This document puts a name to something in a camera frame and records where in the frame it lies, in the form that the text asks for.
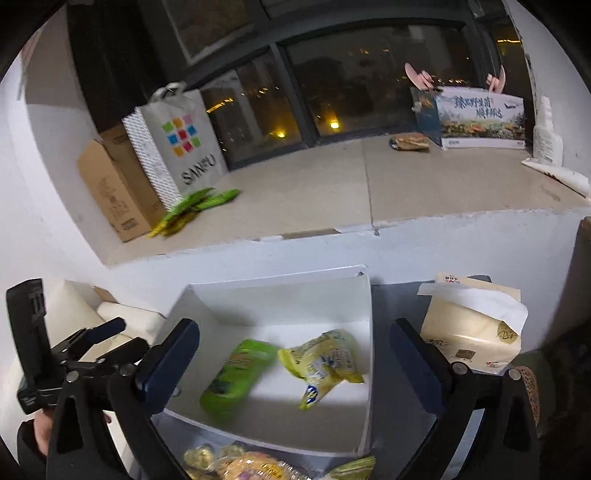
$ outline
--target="green snack bag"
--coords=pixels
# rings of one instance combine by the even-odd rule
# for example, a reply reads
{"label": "green snack bag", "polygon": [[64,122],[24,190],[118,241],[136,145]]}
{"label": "green snack bag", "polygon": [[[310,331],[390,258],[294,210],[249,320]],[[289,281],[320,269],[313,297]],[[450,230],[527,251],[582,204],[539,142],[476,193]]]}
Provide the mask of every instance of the green snack bag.
{"label": "green snack bag", "polygon": [[201,395],[201,408],[216,420],[230,418],[263,370],[277,358],[277,350],[270,343],[243,340]]}
{"label": "green snack bag", "polygon": [[375,466],[375,457],[365,457],[338,466],[321,480],[368,480]]}

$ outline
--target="spray bottle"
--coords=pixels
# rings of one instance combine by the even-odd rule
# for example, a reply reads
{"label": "spray bottle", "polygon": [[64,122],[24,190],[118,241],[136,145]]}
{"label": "spray bottle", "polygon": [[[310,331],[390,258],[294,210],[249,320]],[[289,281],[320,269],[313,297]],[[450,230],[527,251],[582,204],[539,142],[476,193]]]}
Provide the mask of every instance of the spray bottle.
{"label": "spray bottle", "polygon": [[562,166],[562,137],[554,132],[550,99],[543,96],[538,108],[538,121],[534,127],[534,158]]}

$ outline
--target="white shopping bag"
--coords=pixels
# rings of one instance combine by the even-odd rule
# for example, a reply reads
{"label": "white shopping bag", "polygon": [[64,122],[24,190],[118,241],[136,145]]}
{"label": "white shopping bag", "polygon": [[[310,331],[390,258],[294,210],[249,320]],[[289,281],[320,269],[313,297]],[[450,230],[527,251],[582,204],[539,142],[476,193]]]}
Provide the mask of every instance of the white shopping bag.
{"label": "white shopping bag", "polygon": [[131,144],[164,206],[212,187],[228,171],[199,90],[158,89],[123,119]]}

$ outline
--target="printed box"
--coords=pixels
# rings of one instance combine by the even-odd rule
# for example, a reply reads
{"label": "printed box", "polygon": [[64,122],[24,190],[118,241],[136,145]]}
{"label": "printed box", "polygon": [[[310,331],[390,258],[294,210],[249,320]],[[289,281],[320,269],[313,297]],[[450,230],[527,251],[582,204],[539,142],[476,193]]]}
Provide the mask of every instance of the printed box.
{"label": "printed box", "polygon": [[418,130],[447,148],[525,148],[523,98],[484,89],[411,88]]}

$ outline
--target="bag handle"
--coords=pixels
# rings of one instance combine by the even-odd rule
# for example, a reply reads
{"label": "bag handle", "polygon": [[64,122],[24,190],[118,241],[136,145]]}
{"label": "bag handle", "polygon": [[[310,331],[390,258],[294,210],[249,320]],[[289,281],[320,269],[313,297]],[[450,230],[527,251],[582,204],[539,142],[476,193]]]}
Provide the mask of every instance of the bag handle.
{"label": "bag handle", "polygon": [[169,83],[166,87],[160,87],[156,90],[148,103],[160,102],[170,96],[180,96],[185,91],[185,88],[187,88],[187,84],[184,82]]}

